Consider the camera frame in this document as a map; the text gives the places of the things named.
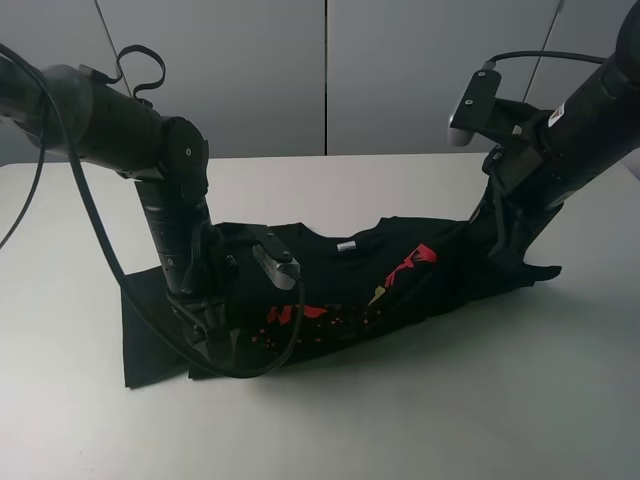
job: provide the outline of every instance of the table surface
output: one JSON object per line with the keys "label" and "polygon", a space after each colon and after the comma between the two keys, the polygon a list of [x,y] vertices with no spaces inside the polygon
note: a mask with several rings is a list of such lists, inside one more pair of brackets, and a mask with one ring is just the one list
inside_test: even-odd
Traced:
{"label": "table surface", "polygon": [[[483,156],[212,160],[214,222],[350,235],[465,219]],[[0,168],[0,232],[34,165]],[[125,271],[158,264],[134,186],[85,166]],[[256,380],[123,386],[120,291],[66,164],[0,252],[0,478],[626,479],[640,472],[640,184],[614,167],[528,259],[559,278]]]}

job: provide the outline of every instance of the black t-shirt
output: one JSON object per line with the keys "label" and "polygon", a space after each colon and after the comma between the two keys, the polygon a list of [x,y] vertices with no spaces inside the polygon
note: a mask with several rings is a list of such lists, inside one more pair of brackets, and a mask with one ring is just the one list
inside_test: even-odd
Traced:
{"label": "black t-shirt", "polygon": [[[224,233],[238,225],[217,227]],[[300,262],[307,294],[302,329],[289,363],[325,355],[559,273],[528,266],[510,274],[501,271],[487,259],[487,239],[467,222],[384,218],[374,228],[349,238],[323,237],[301,223],[271,229]],[[275,288],[250,248],[234,256],[239,275],[230,289],[227,320],[238,332],[237,366],[258,367],[279,356],[291,338],[298,293],[295,288]],[[155,304],[161,302],[158,293],[153,294],[162,284],[158,275],[161,273],[154,269],[130,277],[134,287],[145,285],[141,295],[155,298]],[[176,359],[167,354],[159,360],[160,347],[155,344],[145,347],[154,351],[152,360],[145,357],[140,346],[155,339],[143,339],[140,328],[132,327],[140,320],[126,306],[123,302],[125,373],[129,372],[128,386],[136,386],[159,376],[161,364],[175,366]],[[161,315],[162,306],[156,306]],[[127,334],[127,330],[137,334]],[[191,368],[190,376],[208,374]]]}

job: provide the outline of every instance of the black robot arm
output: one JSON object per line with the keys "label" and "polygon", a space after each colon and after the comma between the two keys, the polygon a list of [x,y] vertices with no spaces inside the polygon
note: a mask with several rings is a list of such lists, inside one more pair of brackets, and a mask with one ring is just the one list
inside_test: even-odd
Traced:
{"label": "black robot arm", "polygon": [[[182,338],[162,335],[161,329],[154,328],[156,332],[192,364],[214,374],[248,378],[282,365],[295,346],[301,313],[288,348],[278,358],[260,367],[236,366],[224,308],[236,269],[232,252],[238,246],[252,248],[272,283],[286,290],[297,284],[303,303],[300,265],[264,225],[245,225],[233,235],[222,235],[211,225],[205,199],[209,148],[198,129],[180,117],[161,117],[146,100],[117,92],[109,86],[114,79],[91,68],[58,65],[39,71],[26,62],[16,63],[22,59],[2,48],[14,58],[0,57],[1,116],[14,120],[37,146],[46,131],[48,151],[70,154],[71,143],[84,161],[135,180],[166,280],[166,295],[183,324]],[[148,49],[132,46],[123,52],[131,51]],[[55,103],[64,126],[60,118],[47,113],[51,112],[49,102]],[[127,285],[121,283],[121,287],[127,294]],[[153,325],[152,318],[138,313]]]}
{"label": "black robot arm", "polygon": [[490,181],[472,223],[494,223],[490,255],[508,269],[567,198],[640,147],[640,2],[615,53],[555,112],[496,98],[494,67],[490,61],[474,73],[450,138],[468,143],[477,132],[498,143],[483,165]]}

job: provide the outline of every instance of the red graphic print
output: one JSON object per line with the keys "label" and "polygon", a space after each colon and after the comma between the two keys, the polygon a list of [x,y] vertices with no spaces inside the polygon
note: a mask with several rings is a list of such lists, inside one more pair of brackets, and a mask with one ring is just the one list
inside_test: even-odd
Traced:
{"label": "red graphic print", "polygon": [[420,244],[416,247],[416,249],[409,254],[404,261],[396,267],[396,269],[389,274],[387,279],[384,282],[385,288],[389,288],[396,281],[396,273],[400,270],[404,270],[405,268],[413,268],[415,267],[414,262],[429,262],[435,263],[438,261],[438,256],[436,252],[431,250],[429,247]]}

